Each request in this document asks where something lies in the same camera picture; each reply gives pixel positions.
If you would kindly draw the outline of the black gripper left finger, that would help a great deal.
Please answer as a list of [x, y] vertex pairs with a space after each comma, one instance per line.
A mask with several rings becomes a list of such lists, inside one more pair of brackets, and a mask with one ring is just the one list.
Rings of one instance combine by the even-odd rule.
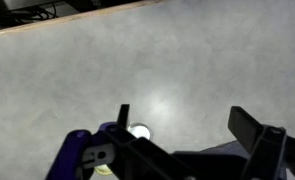
[[126, 130], [129, 104], [116, 122], [103, 123], [95, 134], [85, 129], [67, 134], [45, 180], [89, 180], [107, 165], [119, 180], [188, 180], [194, 172], [146, 138]]

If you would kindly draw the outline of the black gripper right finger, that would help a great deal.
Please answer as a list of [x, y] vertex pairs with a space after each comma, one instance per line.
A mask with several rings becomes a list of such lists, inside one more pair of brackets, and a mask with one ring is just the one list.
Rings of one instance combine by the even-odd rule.
[[242, 180], [279, 180], [283, 168], [295, 176], [295, 138], [284, 128], [263, 125], [240, 106], [232, 106], [228, 128], [250, 154]]

